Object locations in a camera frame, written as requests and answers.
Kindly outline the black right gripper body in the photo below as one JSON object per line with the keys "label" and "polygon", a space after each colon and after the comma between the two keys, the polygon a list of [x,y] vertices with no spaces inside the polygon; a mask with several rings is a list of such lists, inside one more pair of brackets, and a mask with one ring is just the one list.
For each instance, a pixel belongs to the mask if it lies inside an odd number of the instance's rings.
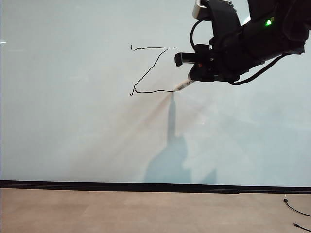
{"label": "black right gripper body", "polygon": [[210,45],[197,44],[196,63],[214,63],[219,72],[216,82],[241,83],[241,75],[271,60],[243,80],[243,83],[248,83],[285,56],[303,54],[305,42],[305,22],[286,22],[278,17],[269,17],[256,23],[249,21]]}

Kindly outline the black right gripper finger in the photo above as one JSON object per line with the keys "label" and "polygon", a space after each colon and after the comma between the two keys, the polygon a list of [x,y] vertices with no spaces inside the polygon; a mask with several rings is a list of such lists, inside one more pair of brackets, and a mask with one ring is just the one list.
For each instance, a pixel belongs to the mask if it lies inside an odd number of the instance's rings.
{"label": "black right gripper finger", "polygon": [[197,62],[197,56],[195,53],[180,52],[174,56],[174,62],[177,67],[183,64],[195,64]]}
{"label": "black right gripper finger", "polygon": [[188,73],[188,79],[199,82],[214,82],[218,78],[218,69],[214,63],[194,63]]}

